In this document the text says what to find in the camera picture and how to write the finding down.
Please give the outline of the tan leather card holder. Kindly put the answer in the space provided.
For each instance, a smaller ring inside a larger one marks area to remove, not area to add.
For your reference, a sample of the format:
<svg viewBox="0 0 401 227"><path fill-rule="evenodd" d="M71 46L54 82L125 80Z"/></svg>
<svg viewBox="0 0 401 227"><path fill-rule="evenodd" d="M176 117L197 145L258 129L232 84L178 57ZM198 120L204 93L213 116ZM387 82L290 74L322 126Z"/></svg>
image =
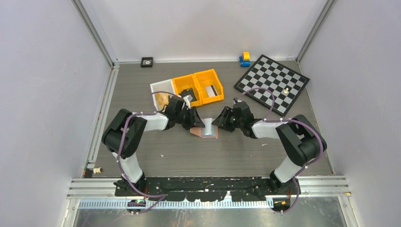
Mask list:
<svg viewBox="0 0 401 227"><path fill-rule="evenodd" d="M214 126L213 118L201 119L205 127L194 127L190 129L190 133L200 138L218 138L218 127Z"/></svg>

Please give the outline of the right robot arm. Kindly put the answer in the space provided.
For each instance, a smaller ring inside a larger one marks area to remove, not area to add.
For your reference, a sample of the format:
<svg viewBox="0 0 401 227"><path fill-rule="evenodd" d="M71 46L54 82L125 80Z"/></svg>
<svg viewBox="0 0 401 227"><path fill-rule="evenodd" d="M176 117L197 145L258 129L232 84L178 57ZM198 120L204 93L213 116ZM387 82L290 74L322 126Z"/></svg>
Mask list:
<svg viewBox="0 0 401 227"><path fill-rule="evenodd" d="M269 188L282 194L289 183L307 165L317 161L327 149L327 143L304 115L289 119L267 120L255 118L246 102L224 107L212 125L229 132L240 129L251 139L278 139L285 150L284 161L271 172L267 180Z"/></svg>

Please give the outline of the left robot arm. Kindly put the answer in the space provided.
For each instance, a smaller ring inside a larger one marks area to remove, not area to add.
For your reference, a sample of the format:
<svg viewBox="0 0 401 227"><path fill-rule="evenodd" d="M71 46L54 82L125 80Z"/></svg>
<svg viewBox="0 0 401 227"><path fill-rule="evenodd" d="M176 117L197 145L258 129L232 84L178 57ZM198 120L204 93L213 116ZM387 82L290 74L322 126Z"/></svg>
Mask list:
<svg viewBox="0 0 401 227"><path fill-rule="evenodd" d="M185 130L205 125L195 107L180 96L168 96L161 110L153 113L134 113L121 109L102 135L102 143L116 158L127 190L141 195L146 186L145 174L140 168L136 151L143 133L165 131L180 124Z"/></svg>

